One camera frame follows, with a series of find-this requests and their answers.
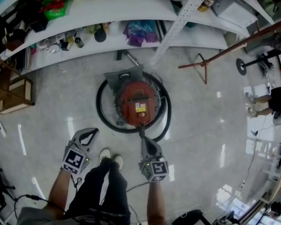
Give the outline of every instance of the black round base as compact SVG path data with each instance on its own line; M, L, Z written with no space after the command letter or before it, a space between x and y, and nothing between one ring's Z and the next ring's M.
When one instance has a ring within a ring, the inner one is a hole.
M240 58L236 59L236 67L240 75L245 76L247 74L247 68L243 67L244 61Z

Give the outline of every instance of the bare leg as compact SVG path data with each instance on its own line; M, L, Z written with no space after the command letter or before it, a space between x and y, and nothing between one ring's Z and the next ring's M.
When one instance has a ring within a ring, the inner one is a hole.
M267 103L271 98L271 95L264 95L254 99L254 103Z
M259 111L259 112L257 112L257 116L267 116L267 115L269 115L269 114L271 114L272 113L272 109L271 108L266 108L266 109L263 109L262 111Z

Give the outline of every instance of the yellow bottle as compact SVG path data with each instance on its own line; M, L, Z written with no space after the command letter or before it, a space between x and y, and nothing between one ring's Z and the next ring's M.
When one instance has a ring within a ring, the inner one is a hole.
M206 12L214 3L214 0L204 0L198 10L202 13Z

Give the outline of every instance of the person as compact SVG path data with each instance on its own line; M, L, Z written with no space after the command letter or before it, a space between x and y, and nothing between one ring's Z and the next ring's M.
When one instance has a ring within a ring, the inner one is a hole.
M130 212L126 188L121 175L124 160L120 155L111 156L109 149L99 155L99 166L93 168L64 214L71 173L61 169L49 194L49 203L43 209L24 207L17 225L128 225ZM102 205L100 194L104 177L109 171L109 185ZM147 217L149 225L165 224L165 206L160 182L149 185Z
M254 97L249 92L247 92L245 96L248 99L249 103L252 105L255 103L268 103L268 108L263 109L262 111L256 111L252 107L249 107L248 114L251 117L256 118L258 116L267 116L273 111L281 112L281 87L272 89L270 95Z

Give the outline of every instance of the black shorts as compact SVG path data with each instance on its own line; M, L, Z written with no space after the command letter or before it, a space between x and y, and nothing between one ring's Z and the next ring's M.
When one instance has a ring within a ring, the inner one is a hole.
M271 97L268 101L268 106L275 112L281 112L281 87L274 88L271 91Z

